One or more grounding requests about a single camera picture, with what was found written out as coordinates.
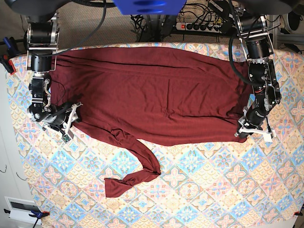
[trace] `fabric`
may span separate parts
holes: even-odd
[[[248,77],[246,63],[237,63]],[[51,72],[52,102],[79,97],[75,126],[100,141],[128,149],[143,170],[105,179],[107,197],[161,174],[153,153],[136,138],[161,145],[236,141],[250,86],[228,62],[172,48],[102,48],[71,51]]]
[[[228,60],[228,47],[197,43],[97,46],[167,47]],[[233,47],[235,61],[245,61]],[[33,200],[50,211],[43,228],[245,228],[278,227],[304,202],[304,56],[275,50],[282,102],[269,116],[277,137],[253,134],[245,143],[205,142],[161,146],[140,140],[156,156],[161,175],[105,197],[105,178],[122,179],[142,169],[129,151],[95,140],[73,127],[74,140],[43,131],[26,115],[33,75],[26,56],[13,58],[7,92],[20,159]]]

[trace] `black cable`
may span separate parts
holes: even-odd
[[[212,20],[212,14],[214,13],[214,11],[209,11],[209,12],[207,12],[207,14],[204,16],[204,15],[201,15],[200,17],[202,17],[202,16],[204,16],[204,19],[203,20],[201,20],[201,22],[200,22],[200,24],[199,25],[202,25],[202,23],[203,22],[208,22],[208,24],[210,23],[210,22],[213,22],[213,21],[211,21]],[[210,19],[209,19],[209,21],[205,21],[205,19],[206,19],[206,17],[208,16],[208,14],[210,14]]]
[[[229,46],[228,46],[228,53],[229,53],[229,62],[230,62],[230,65],[231,65],[231,68],[233,70],[233,72],[238,76],[239,79],[241,79],[244,83],[248,84],[248,85],[251,85],[251,86],[255,86],[255,87],[263,87],[263,85],[259,84],[259,83],[255,83],[255,82],[252,82],[250,81],[249,79],[247,78],[244,78],[243,75],[238,71],[238,69],[236,68],[236,66],[234,65],[234,62],[233,62],[233,56],[232,56],[232,43],[233,43],[233,40],[234,38],[236,38],[236,34],[232,35],[230,37],[230,40],[229,40]]]
[[[266,116],[266,122],[267,122],[267,129],[268,129],[268,132],[271,132],[271,127],[270,127],[270,125],[269,125],[268,116]]]
[[[236,29],[237,29],[237,35],[238,35],[239,38],[244,39],[243,36],[242,36],[242,34],[241,34],[241,32],[240,32],[240,30],[239,30],[239,28],[238,28],[238,23],[237,23],[238,20],[237,20],[236,13],[234,11],[234,6],[232,4],[232,1],[228,0],[228,3],[229,3],[229,6],[230,6],[230,9],[231,9],[231,14],[232,14],[232,17],[233,17],[233,20],[234,20],[234,24],[235,24]]]
[[[56,83],[62,85],[62,87],[63,87],[63,95],[62,95],[62,97],[55,103],[55,104],[57,105],[57,104],[62,100],[62,98],[65,96],[65,94],[66,94],[66,88],[65,88],[65,86],[64,86],[61,82],[57,82],[57,81],[55,81],[55,80],[52,80],[52,82],[56,82]]]
[[[36,222],[35,222],[35,224],[34,224],[33,228],[35,228],[35,226],[36,226],[36,224],[37,224],[38,220],[39,220],[39,219],[37,219],[37,220],[36,220]]]
[[[0,170],[0,172],[2,172],[2,173],[6,173],[6,169],[8,168],[8,166],[7,165],[5,165],[5,171],[2,171],[2,170]]]
[[[283,21],[284,21],[284,29],[286,29],[286,22],[285,22],[285,19],[284,19],[283,15],[280,15],[280,16],[281,16],[280,18],[282,18]]]
[[[91,1],[84,1],[84,0],[72,0],[72,2],[75,2],[75,3],[83,5],[83,6],[90,6],[90,7],[101,7],[101,8],[104,8],[105,6],[107,8],[116,7],[116,5],[112,2],[105,3],[105,2],[91,2]]]
[[[275,19],[275,20],[268,20],[269,22],[271,22],[271,23],[273,23],[273,22],[275,22],[276,20],[278,20],[279,18],[281,17],[281,15],[279,15],[279,16],[277,16],[277,18]]]
[[[142,28],[142,22],[144,20],[143,15],[136,15],[136,16],[131,15],[131,20],[134,22],[136,30],[143,29]]]
[[[192,13],[197,19],[199,19],[199,20],[202,20],[200,17],[201,16],[198,16],[198,15],[196,15],[195,13],[193,13],[192,11],[184,11],[184,12],[182,12],[183,13],[183,15],[182,16],[184,16],[185,15],[185,13]]]
[[[21,180],[23,180],[23,181],[27,181],[27,180],[29,180],[29,178],[26,178],[26,179],[22,179],[19,175],[18,175],[18,173],[16,172],[16,174],[17,174],[17,177],[19,177]]]
[[[219,21],[219,16],[215,16],[215,22],[213,23],[213,26],[211,28],[214,28],[214,26],[217,24]]]
[[[281,26],[281,23],[280,23],[279,25],[277,25],[277,26],[271,28],[271,29],[268,29],[268,31],[271,31],[271,30],[273,30],[273,29],[275,29],[275,28],[277,28],[277,27],[279,27],[279,26]]]
[[[187,3],[187,4],[185,4],[186,6],[201,6],[201,7],[205,7],[205,9],[207,9],[208,8],[208,6],[206,6],[206,5],[204,5],[204,4],[202,4],[202,3]]]
[[[250,28],[249,28],[249,31],[248,31],[248,35],[246,38],[244,38],[244,40],[247,40],[249,39],[249,36],[250,36],[250,33],[251,33],[251,30],[253,28],[253,26],[255,25],[255,23],[260,19],[260,17],[256,18],[255,21],[251,24]]]
[[[21,15],[21,14],[20,14],[20,18],[21,18],[22,29],[23,29],[24,33],[26,33],[26,31],[25,31],[24,28],[23,28],[23,19],[22,19],[22,15]]]
[[[142,32],[141,32],[141,34],[140,34],[140,36],[139,36],[139,38],[138,38],[138,42],[141,41],[141,39],[142,39],[142,37],[143,37],[143,33],[144,33],[144,29],[145,29],[145,28],[146,28],[146,25],[144,25],[143,28],[142,28]]]
[[[31,53],[32,55],[35,55],[35,56],[43,56],[43,57],[52,57],[52,56],[59,56],[63,53],[66,53],[76,47],[79,47],[82,43],[84,43],[85,41],[87,41],[88,39],[90,39],[91,36],[94,35],[94,33],[97,32],[97,30],[99,30],[99,28],[101,27],[101,25],[103,24],[104,20],[105,20],[105,14],[106,14],[106,8],[107,8],[107,5],[105,5],[104,7],[104,11],[103,11],[103,16],[100,20],[100,23],[97,25],[97,27],[89,34],[87,35],[85,38],[83,38],[79,43],[77,43],[76,45],[68,48],[67,50],[64,50],[64,51],[61,51],[61,52],[58,52],[58,53],[54,53],[54,54],[49,54],[49,55],[37,55],[37,54],[34,54],[34,53]]]

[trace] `white wall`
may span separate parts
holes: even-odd
[[[9,219],[9,215],[3,209],[9,209],[4,196],[23,200],[33,200],[26,181],[16,176],[16,172],[25,178],[19,156],[17,142],[10,116],[10,106],[6,89],[4,67],[0,64],[0,228],[29,228],[33,224],[17,222]]]

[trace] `red clamp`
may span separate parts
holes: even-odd
[[[10,73],[10,75],[16,73],[15,66],[7,55],[0,56],[0,63],[3,64],[4,68]]]

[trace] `blue object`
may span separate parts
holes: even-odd
[[[33,211],[33,210],[31,210],[30,212],[33,213],[33,215],[30,216],[33,218],[37,218],[37,220],[49,215],[49,212],[41,212],[41,211]]]
[[[187,0],[114,0],[114,3],[124,15],[178,15],[186,1]]]
[[[8,39],[7,37],[5,37],[3,39],[3,41],[6,44],[6,46],[8,46],[8,49],[11,49],[13,47],[12,44],[11,44],[11,42],[10,42],[10,39]]]

